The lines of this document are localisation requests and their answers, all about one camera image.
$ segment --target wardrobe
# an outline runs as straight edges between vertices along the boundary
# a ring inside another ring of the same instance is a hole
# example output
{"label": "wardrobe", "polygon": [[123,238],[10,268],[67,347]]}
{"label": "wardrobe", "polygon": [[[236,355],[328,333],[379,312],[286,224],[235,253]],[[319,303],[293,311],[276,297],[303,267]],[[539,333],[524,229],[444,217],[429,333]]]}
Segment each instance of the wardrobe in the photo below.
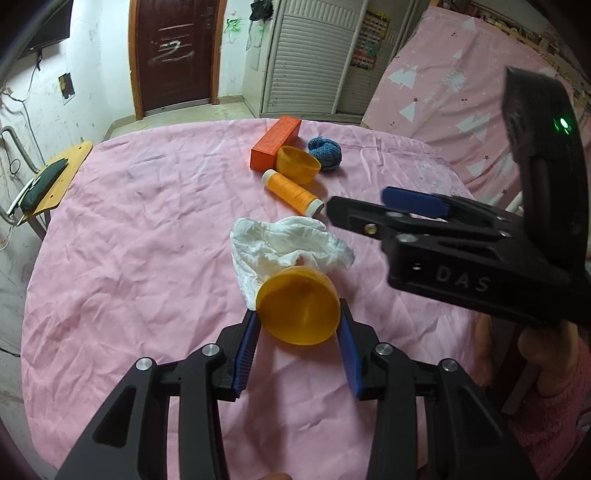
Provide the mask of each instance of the wardrobe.
{"label": "wardrobe", "polygon": [[[257,117],[287,114],[358,124],[428,5],[428,0],[274,0],[274,18],[254,22],[249,30],[246,105]],[[379,48],[373,43],[360,67],[359,47],[375,34],[374,25],[382,29]]]}

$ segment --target metal screw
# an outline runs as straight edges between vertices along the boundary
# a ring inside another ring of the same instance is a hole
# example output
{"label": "metal screw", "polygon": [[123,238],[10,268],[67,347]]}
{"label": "metal screw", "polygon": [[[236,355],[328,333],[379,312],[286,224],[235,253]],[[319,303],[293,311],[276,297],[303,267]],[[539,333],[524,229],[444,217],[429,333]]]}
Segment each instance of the metal screw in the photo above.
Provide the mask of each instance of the metal screw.
{"label": "metal screw", "polygon": [[152,368],[152,364],[153,364],[153,361],[152,361],[151,358],[144,357],[144,358],[140,358],[135,363],[135,367],[138,370],[141,370],[142,372],[144,372],[144,371],[149,370],[150,368]]}
{"label": "metal screw", "polygon": [[446,358],[443,362],[441,362],[441,366],[446,372],[455,372],[457,370],[458,364],[455,360]]}
{"label": "metal screw", "polygon": [[394,347],[392,345],[390,345],[389,343],[378,343],[375,346],[375,352],[378,355],[388,356],[393,351],[394,351]]}
{"label": "metal screw", "polygon": [[363,230],[367,235],[375,235],[378,231],[378,227],[375,223],[368,223],[367,225],[365,225]]}
{"label": "metal screw", "polygon": [[418,238],[411,233],[399,233],[396,235],[396,238],[403,244],[412,244],[418,240]]}
{"label": "metal screw", "polygon": [[220,352],[220,347],[215,343],[208,343],[201,349],[201,353],[205,356],[216,356]]}

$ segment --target orange box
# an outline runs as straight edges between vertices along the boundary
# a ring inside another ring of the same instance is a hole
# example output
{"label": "orange box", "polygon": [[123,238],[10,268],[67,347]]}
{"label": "orange box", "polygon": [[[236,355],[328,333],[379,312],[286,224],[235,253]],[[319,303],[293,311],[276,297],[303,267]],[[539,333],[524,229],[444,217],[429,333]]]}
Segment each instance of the orange box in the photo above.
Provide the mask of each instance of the orange box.
{"label": "orange box", "polygon": [[251,170],[266,172],[275,167],[279,149],[293,142],[300,133],[301,120],[282,116],[251,149]]}

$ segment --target pink sleeve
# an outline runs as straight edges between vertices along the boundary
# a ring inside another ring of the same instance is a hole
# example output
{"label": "pink sleeve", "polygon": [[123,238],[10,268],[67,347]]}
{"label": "pink sleeve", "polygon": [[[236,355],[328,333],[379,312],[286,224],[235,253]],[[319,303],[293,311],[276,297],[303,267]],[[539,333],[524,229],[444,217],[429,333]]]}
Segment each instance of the pink sleeve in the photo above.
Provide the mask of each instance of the pink sleeve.
{"label": "pink sleeve", "polygon": [[542,480],[553,478],[583,440],[577,419],[591,390],[591,356],[581,340],[579,364],[569,386],[559,395],[542,398],[532,390],[509,428],[524,448]]}

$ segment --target orange thread spool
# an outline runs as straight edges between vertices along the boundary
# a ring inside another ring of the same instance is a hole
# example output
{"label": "orange thread spool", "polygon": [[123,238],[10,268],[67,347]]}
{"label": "orange thread spool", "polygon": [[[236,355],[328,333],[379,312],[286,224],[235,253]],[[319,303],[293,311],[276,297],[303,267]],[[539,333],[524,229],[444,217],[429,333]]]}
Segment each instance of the orange thread spool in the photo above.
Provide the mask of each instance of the orange thread spool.
{"label": "orange thread spool", "polygon": [[297,210],[300,215],[313,217],[324,208],[322,200],[275,170],[267,170],[262,176],[262,181],[265,187]]}

